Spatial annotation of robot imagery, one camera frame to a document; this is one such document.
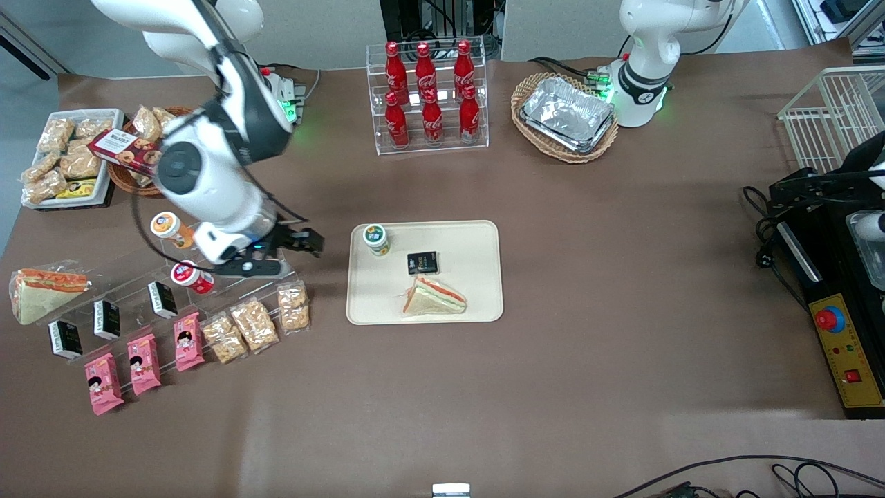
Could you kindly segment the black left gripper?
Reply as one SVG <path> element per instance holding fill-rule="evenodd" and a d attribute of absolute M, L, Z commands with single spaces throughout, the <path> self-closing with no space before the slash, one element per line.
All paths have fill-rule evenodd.
<path fill-rule="evenodd" d="M 850 204 L 851 199 L 823 196 L 818 192 L 791 189 L 823 189 L 825 184 L 845 183 L 847 196 L 883 196 L 882 176 L 852 178 L 850 174 L 883 173 L 884 132 L 876 133 L 857 145 L 846 157 L 839 171 L 820 174 L 814 169 L 800 169 L 770 187 L 770 203 L 774 208 L 812 207 L 821 204 Z"/>

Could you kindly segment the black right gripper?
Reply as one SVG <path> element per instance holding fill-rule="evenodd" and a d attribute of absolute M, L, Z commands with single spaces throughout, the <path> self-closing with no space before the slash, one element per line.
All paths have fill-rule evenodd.
<path fill-rule="evenodd" d="M 313 257 L 319 258 L 323 251 L 323 236 L 315 230 L 297 230 L 288 225 L 276 223 L 266 236 L 266 255 L 277 255 L 281 250 L 307 252 Z"/>

